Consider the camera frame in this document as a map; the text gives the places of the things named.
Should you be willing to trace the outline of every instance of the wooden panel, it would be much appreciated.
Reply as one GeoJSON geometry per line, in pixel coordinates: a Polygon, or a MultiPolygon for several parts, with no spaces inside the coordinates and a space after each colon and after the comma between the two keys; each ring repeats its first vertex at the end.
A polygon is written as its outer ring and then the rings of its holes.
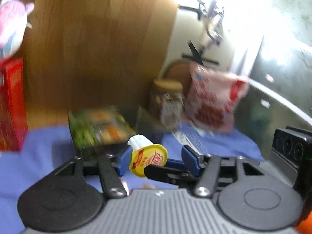
{"type": "Polygon", "coordinates": [[[165,59],[175,2],[32,1],[33,29],[27,30],[18,54],[27,62],[24,88],[31,127],[66,122],[64,114],[71,109],[147,103],[149,86],[165,59]]]}

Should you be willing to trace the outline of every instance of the purple-blue cloth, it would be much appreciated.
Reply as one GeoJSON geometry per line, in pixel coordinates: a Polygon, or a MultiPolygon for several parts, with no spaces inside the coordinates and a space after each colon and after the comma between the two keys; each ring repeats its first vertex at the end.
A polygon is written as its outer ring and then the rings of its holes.
{"type": "MultiPolygon", "coordinates": [[[[242,155],[262,161],[256,144],[236,129],[231,134],[200,136],[188,125],[180,128],[190,141],[203,152],[220,156],[242,155]]],[[[162,145],[169,158],[181,159],[181,144],[170,133],[163,137],[162,145]]],[[[30,131],[21,152],[2,153],[0,157],[0,234],[18,234],[24,226],[18,216],[18,197],[55,168],[73,157],[71,136],[67,126],[49,127],[30,131]]],[[[144,183],[158,188],[175,187],[147,178],[139,178],[128,171],[123,179],[130,189],[140,188],[144,183]]],[[[87,182],[101,191],[98,177],[88,177],[87,182]]]]}

